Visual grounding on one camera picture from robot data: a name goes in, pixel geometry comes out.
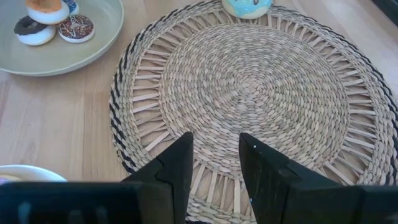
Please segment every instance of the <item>white bowl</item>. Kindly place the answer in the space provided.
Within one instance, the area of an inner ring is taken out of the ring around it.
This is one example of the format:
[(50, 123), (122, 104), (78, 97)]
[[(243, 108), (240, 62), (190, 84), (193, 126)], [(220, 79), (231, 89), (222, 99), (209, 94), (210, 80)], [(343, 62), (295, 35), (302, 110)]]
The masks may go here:
[(65, 178), (52, 171), (28, 165), (0, 166), (0, 175), (11, 175), (24, 182), (67, 182)]

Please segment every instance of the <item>blue frosted donut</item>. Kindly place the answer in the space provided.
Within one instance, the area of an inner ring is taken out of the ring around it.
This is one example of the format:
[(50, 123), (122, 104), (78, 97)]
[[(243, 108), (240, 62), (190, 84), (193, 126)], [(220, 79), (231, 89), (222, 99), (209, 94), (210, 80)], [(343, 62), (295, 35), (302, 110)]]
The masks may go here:
[(233, 16), (255, 19), (264, 15), (272, 0), (223, 0), (224, 8)]
[(70, 15), (76, 15), (79, 14), (79, 5), (75, 2), (75, 0), (62, 0), (64, 1), (68, 7), (69, 7), (69, 12)]

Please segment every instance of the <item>light wood surface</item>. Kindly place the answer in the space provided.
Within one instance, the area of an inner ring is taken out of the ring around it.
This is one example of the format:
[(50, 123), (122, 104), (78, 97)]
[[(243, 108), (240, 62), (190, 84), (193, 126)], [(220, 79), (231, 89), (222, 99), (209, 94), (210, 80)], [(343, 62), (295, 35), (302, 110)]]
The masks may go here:
[[(123, 0), (123, 31), (109, 52), (69, 74), (0, 72), (0, 165), (31, 164), (68, 180), (121, 180), (108, 98), (119, 56), (148, 23), (196, 0)], [(398, 91), (398, 28), (370, 0), (276, 0), (355, 43)]]

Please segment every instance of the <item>round woven placemat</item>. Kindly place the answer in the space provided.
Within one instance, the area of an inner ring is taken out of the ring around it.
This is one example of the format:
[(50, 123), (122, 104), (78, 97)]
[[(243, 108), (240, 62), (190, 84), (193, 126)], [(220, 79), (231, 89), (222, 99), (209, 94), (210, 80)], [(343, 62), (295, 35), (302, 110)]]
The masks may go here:
[(255, 221), (241, 132), (342, 184), (396, 184), (397, 107), (382, 75), (343, 36), (284, 7), (241, 20), (210, 1), (160, 18), (122, 54), (110, 110), (128, 172), (194, 133), (191, 221)]

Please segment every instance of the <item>sprinkles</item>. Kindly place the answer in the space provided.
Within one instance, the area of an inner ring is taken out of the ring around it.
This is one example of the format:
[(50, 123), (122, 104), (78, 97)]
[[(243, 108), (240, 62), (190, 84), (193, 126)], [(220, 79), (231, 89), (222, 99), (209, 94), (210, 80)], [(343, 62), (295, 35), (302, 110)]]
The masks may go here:
[(73, 15), (58, 25), (61, 35), (71, 39), (82, 39), (94, 31), (93, 22), (86, 16)]

